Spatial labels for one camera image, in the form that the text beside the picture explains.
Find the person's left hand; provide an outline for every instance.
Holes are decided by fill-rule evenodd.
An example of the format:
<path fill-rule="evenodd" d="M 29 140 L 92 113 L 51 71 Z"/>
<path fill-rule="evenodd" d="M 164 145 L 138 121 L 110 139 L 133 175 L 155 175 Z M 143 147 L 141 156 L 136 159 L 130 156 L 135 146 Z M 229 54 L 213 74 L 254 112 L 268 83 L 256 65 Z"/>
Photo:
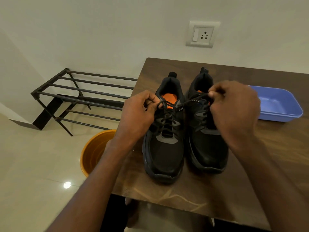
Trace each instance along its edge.
<path fill-rule="evenodd" d="M 113 140 L 133 147 L 153 123 L 159 102 L 160 99 L 149 90 L 128 98 L 123 105 L 121 121 Z"/>

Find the black shoe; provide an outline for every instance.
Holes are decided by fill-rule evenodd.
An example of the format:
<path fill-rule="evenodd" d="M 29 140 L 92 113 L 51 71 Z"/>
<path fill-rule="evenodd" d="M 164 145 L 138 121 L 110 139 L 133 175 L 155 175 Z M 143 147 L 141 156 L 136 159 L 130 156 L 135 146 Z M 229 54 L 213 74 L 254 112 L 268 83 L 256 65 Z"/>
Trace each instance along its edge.
<path fill-rule="evenodd" d="M 185 95 L 188 120 L 185 142 L 189 160 L 196 168 L 203 172 L 219 174 L 226 167 L 228 147 L 210 112 L 213 100 L 207 93 L 213 84 L 208 69 L 202 67 Z"/>
<path fill-rule="evenodd" d="M 183 105 L 180 104 L 184 96 L 176 76 L 170 72 L 156 91 L 163 106 L 155 112 L 142 147 L 146 172 L 165 184 L 174 183 L 183 166 Z"/>

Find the yellow plastic tub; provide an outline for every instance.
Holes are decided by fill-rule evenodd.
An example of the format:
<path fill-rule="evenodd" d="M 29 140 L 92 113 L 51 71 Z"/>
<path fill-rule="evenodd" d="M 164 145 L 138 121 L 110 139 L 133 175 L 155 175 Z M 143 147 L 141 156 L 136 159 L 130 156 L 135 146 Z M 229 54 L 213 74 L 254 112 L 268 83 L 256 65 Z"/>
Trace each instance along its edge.
<path fill-rule="evenodd" d="M 116 129 L 105 130 L 93 136 L 84 146 L 80 156 L 80 167 L 87 177 L 99 162 L 106 143 L 113 139 Z"/>

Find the blue plastic tray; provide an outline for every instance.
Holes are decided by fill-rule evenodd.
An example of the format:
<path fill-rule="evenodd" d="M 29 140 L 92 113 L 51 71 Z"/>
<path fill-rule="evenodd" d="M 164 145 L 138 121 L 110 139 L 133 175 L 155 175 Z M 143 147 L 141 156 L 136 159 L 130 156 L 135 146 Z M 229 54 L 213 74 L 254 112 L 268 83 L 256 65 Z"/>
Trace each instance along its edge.
<path fill-rule="evenodd" d="M 261 100 L 259 119 L 288 122 L 302 116 L 303 109 L 290 91 L 261 86 L 251 88 L 257 91 Z"/>

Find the person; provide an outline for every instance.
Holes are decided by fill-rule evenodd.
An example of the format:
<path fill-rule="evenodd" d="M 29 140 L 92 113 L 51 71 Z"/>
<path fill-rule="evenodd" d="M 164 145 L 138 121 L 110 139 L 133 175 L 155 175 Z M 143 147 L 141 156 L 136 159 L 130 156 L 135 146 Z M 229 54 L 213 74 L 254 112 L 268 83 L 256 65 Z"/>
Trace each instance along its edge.
<path fill-rule="evenodd" d="M 257 93 L 239 82 L 223 81 L 212 86 L 208 95 L 214 99 L 210 110 L 215 125 L 245 169 L 272 231 L 309 231 L 308 202 L 254 133 L 260 114 Z M 122 163 L 154 121 L 159 102 L 150 91 L 125 101 L 110 145 L 48 232 L 100 230 Z"/>

